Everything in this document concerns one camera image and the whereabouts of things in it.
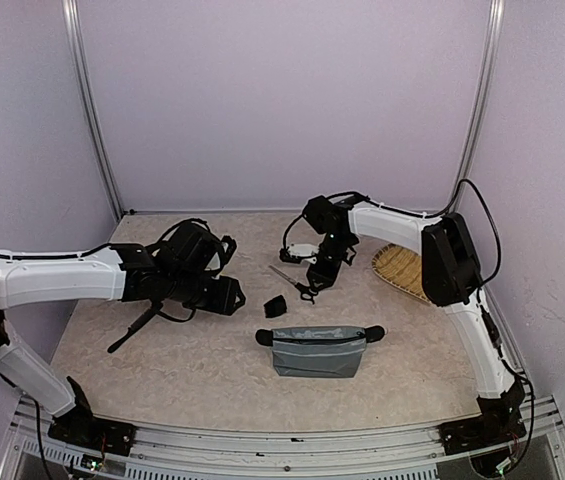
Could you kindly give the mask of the black scissors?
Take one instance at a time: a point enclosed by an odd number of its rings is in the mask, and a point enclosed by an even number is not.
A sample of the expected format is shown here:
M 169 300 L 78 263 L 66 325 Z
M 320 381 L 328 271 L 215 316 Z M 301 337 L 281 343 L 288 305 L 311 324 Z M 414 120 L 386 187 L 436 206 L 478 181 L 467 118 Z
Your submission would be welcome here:
M 310 302 L 311 304 L 315 304 L 315 297 L 317 293 L 314 292 L 309 286 L 302 284 L 301 282 L 297 281 L 296 279 L 290 277 L 277 267 L 273 265 L 269 265 L 268 268 L 274 272 L 277 276 L 283 279 L 285 282 L 289 283 L 293 286 L 300 294 L 300 299 L 302 301 Z

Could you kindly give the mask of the black clipper guard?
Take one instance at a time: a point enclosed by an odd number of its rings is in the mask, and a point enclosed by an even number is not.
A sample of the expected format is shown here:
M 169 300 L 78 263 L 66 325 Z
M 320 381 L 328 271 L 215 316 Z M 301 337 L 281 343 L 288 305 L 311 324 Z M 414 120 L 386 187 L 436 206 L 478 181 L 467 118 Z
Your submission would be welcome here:
M 278 318 L 288 312 L 287 302 L 283 295 L 277 295 L 263 305 L 267 319 Z

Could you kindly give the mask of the black comb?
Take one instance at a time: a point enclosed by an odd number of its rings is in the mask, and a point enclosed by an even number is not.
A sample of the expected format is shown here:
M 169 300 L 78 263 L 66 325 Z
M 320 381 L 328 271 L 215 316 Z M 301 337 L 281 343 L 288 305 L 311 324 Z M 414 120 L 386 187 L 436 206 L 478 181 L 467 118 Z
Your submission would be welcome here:
M 152 302 L 150 307 L 145 310 L 126 330 L 126 333 L 113 342 L 108 348 L 107 353 L 113 354 L 116 352 L 125 342 L 137 334 L 142 328 L 144 328 L 155 316 L 157 316 L 163 307 L 162 302 Z

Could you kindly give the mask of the grey zip pouch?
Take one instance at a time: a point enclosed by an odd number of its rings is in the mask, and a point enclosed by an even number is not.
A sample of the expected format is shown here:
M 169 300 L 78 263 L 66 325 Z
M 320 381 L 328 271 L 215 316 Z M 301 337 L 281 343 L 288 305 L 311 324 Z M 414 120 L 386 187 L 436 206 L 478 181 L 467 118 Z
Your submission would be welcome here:
M 356 375 L 367 345 L 385 335 L 380 325 L 288 327 L 259 329 L 255 340 L 271 349 L 281 377 L 347 379 Z

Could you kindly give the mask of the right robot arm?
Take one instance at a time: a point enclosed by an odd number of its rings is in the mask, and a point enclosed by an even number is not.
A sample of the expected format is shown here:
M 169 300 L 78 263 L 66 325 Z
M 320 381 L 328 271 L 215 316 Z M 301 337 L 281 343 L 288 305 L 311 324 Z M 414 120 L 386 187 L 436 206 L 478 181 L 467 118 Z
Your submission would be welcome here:
M 493 321 L 481 265 L 464 218 L 457 212 L 415 213 L 372 201 L 358 192 L 310 199 L 299 214 L 321 236 L 316 245 L 282 243 L 281 261 L 308 262 L 309 287 L 331 287 L 342 264 L 350 264 L 361 238 L 404 247 L 421 259 L 426 298 L 441 308 L 458 331 L 477 380 L 480 415 L 473 433 L 485 444 L 497 442 L 521 421 L 523 382 L 502 350 Z

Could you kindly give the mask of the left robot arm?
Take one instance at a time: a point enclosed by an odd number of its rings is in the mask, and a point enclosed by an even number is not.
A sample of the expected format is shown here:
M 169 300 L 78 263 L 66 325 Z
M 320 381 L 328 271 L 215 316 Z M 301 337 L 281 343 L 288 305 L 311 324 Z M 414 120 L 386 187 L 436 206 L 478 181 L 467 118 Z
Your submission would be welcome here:
M 23 390 L 83 445 L 95 443 L 102 424 L 82 388 L 53 372 L 8 325 L 7 310 L 29 304 L 84 299 L 147 302 L 147 310 L 114 342 L 115 352 L 154 317 L 172 321 L 165 302 L 191 315 L 231 316 L 246 303 L 237 279 L 223 269 L 236 241 L 214 235 L 207 222 L 190 218 L 154 243 L 105 243 L 84 252 L 18 253 L 0 250 L 0 375 Z

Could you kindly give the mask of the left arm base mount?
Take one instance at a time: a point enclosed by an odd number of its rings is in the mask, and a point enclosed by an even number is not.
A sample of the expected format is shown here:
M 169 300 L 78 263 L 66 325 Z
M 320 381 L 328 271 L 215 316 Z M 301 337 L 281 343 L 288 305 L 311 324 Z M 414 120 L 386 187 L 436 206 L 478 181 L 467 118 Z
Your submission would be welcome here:
M 52 416 L 48 436 L 104 454 L 128 457 L 136 427 L 130 423 L 95 416 L 82 387 L 71 377 L 67 381 L 74 394 L 73 406 L 62 415 Z

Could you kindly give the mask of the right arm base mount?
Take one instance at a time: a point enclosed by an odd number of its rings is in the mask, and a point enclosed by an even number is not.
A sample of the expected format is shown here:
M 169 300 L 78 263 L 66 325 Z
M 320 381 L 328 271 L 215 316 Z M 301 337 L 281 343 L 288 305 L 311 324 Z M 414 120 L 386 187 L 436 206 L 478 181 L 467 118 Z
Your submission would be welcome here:
M 512 441 L 527 433 L 520 407 L 524 397 L 477 398 L 479 414 L 438 427 L 444 452 L 454 455 Z

